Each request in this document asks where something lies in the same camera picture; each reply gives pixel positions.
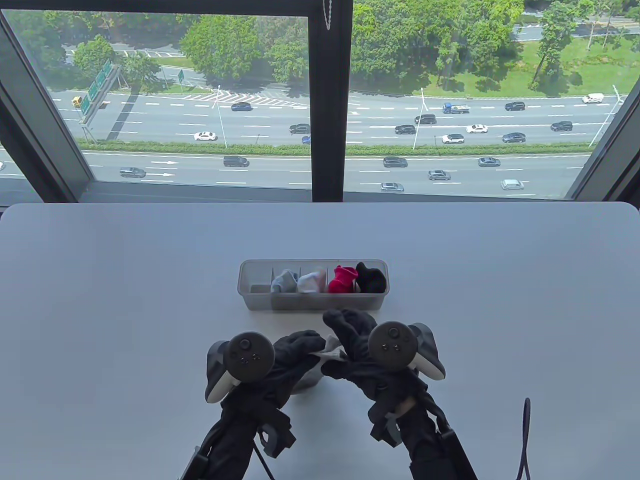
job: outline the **white van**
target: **white van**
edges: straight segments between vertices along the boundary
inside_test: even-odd
[[[524,185],[519,180],[503,180],[500,186],[503,190],[524,190]]]
[[[601,103],[603,100],[603,93],[590,93],[582,98],[582,103]]]

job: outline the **clear storage box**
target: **clear storage box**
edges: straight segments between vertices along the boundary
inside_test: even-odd
[[[291,270],[298,278],[326,270],[326,286],[333,280],[333,270],[341,265],[354,267],[363,262],[367,268],[378,268],[387,279],[384,293],[271,293],[273,279],[283,270]],[[355,308],[379,310],[389,292],[389,273],[382,260],[246,260],[240,265],[238,293],[249,310],[328,310]]]

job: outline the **road median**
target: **road median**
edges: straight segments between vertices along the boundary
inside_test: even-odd
[[[202,154],[202,155],[270,155],[270,156],[310,156],[308,145],[229,145],[221,143],[180,143],[158,141],[98,141],[96,143],[77,138],[82,150],[100,150],[107,152],[144,152],[156,154]],[[533,145],[456,145],[435,147],[421,145],[415,149],[399,145],[347,145],[349,156],[499,156],[511,154],[563,154],[591,152],[588,142],[553,143]]]

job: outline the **sock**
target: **sock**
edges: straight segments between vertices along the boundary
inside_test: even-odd
[[[353,293],[353,281],[358,278],[356,269],[338,265],[334,272],[335,278],[329,282],[329,293]]]
[[[298,292],[322,293],[326,286],[326,270],[319,270],[303,275],[298,280]]]
[[[295,293],[298,286],[298,274],[283,270],[271,283],[271,293]]]
[[[367,268],[360,262],[356,265],[358,278],[356,283],[362,293],[384,293],[387,290],[385,274],[378,268]]]

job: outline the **black cable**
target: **black cable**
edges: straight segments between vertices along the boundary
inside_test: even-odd
[[[275,478],[273,478],[273,475],[271,474],[271,471],[269,470],[269,466],[267,465],[267,462],[264,461],[264,458],[262,457],[262,454],[258,450],[258,445],[255,444],[255,440],[253,441],[253,450],[255,450],[255,452],[258,454],[258,458],[260,459],[260,463],[264,467],[264,471],[267,472],[267,475],[269,476],[269,480],[275,480]]]
[[[529,474],[529,460],[527,459],[527,445],[529,444],[529,423],[531,421],[531,400],[529,397],[524,399],[524,409],[522,411],[522,453],[520,454],[520,467],[518,468],[518,477],[516,480],[522,478],[524,472],[527,476],[527,480],[531,480]]]

